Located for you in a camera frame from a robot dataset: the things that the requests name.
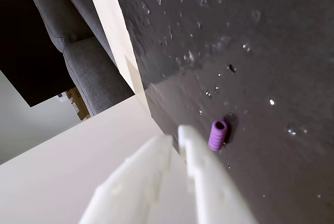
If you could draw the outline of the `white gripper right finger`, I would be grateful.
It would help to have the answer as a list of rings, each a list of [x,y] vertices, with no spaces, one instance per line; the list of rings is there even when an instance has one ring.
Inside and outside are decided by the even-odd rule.
[[[179,154],[194,185],[198,223],[258,223],[227,170],[198,130],[178,127]]]

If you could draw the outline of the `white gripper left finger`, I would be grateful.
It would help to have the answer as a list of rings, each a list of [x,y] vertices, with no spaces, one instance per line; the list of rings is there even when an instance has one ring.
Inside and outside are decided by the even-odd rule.
[[[147,223],[171,163],[173,138],[148,140],[99,185],[80,223]]]

